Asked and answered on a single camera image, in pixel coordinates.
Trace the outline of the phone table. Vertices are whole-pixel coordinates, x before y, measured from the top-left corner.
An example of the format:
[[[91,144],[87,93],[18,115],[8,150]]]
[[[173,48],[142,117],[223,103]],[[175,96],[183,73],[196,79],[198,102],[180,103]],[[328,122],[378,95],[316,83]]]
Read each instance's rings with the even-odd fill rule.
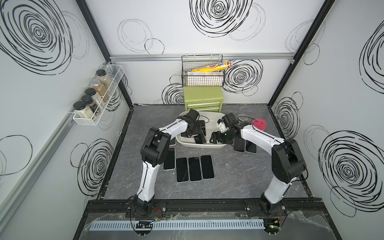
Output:
[[[176,149],[174,147],[169,148],[166,159],[163,163],[163,170],[170,171],[176,167]]]

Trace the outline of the black phone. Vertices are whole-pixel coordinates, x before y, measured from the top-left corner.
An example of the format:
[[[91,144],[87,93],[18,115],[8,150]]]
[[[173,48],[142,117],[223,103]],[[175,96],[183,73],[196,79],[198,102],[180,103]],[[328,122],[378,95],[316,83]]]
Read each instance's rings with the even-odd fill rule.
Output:
[[[234,139],[233,149],[235,152],[244,153],[245,152],[245,140],[241,137],[236,137]]]

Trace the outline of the white plastic storage box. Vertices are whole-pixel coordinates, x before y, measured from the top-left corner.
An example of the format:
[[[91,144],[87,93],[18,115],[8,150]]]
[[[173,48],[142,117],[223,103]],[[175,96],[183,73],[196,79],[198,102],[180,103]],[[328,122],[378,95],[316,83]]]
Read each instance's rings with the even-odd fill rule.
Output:
[[[188,148],[201,148],[201,149],[220,149],[226,146],[226,144],[211,144],[209,142],[211,135],[213,132],[219,131],[218,127],[218,120],[220,120],[225,115],[222,113],[216,113],[216,112],[203,112],[199,111],[200,117],[199,120],[205,121],[206,126],[206,143],[205,144],[197,144],[194,137],[186,138],[182,137],[181,135],[176,136],[176,141],[181,144],[184,147]]]

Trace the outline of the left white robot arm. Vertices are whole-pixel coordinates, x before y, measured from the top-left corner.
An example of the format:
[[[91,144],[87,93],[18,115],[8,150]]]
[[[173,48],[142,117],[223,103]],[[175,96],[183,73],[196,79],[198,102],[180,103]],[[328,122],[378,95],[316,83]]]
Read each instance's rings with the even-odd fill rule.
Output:
[[[151,212],[157,174],[167,158],[170,141],[182,134],[205,138],[202,127],[198,124],[199,116],[199,112],[192,109],[164,127],[150,128],[141,148],[143,173],[133,200],[133,207],[141,213],[149,215]]]

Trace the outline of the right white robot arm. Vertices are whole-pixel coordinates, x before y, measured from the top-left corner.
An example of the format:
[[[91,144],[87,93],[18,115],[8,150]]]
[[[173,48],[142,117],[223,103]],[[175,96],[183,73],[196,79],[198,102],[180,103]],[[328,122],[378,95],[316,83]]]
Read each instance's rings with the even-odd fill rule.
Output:
[[[229,113],[217,121],[219,130],[213,132],[211,144],[231,144],[236,140],[248,141],[268,153],[271,157],[273,178],[261,196],[260,208],[270,215],[283,200],[290,185],[307,170],[301,149],[294,139],[283,139],[266,133],[248,121],[240,121]]]

